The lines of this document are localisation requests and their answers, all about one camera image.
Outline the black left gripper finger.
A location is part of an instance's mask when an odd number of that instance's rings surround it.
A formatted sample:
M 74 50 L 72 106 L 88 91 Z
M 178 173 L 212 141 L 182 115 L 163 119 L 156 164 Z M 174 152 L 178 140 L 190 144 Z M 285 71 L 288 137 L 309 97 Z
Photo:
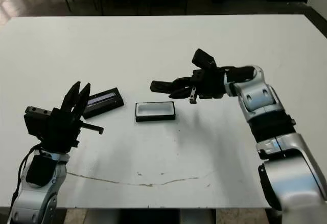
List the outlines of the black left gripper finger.
M 88 83 L 79 93 L 76 104 L 73 108 L 74 118 L 81 118 L 88 104 L 90 94 L 90 83 Z
M 64 96 L 61 110 L 72 111 L 79 98 L 80 81 L 77 81 Z

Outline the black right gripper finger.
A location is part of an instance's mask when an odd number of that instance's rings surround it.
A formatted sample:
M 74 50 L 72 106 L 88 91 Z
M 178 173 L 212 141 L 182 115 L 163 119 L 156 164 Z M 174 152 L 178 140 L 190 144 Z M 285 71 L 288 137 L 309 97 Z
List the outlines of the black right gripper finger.
M 169 98 L 171 99 L 186 99 L 191 95 L 192 88 L 191 87 L 182 87 L 180 89 L 173 90 L 169 94 Z
M 192 86 L 192 77 L 177 78 L 172 82 L 173 86 Z

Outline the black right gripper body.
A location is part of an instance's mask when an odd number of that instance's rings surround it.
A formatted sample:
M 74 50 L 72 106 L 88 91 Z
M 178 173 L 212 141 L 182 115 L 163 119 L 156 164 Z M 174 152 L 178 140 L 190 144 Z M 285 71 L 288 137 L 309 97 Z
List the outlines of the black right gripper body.
M 224 71 L 194 70 L 190 78 L 190 103 L 196 104 L 200 99 L 220 99 L 226 94 L 224 86 Z

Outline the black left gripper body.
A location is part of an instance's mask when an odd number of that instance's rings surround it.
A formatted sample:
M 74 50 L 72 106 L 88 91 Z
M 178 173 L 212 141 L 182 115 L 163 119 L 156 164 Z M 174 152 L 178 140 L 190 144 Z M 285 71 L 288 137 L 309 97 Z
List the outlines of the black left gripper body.
M 102 134 L 103 127 L 84 123 L 74 118 L 72 112 L 53 108 L 52 111 L 33 106 L 25 110 L 25 124 L 28 133 L 35 136 L 43 150 L 54 153 L 68 153 L 79 144 L 78 136 L 82 128 Z

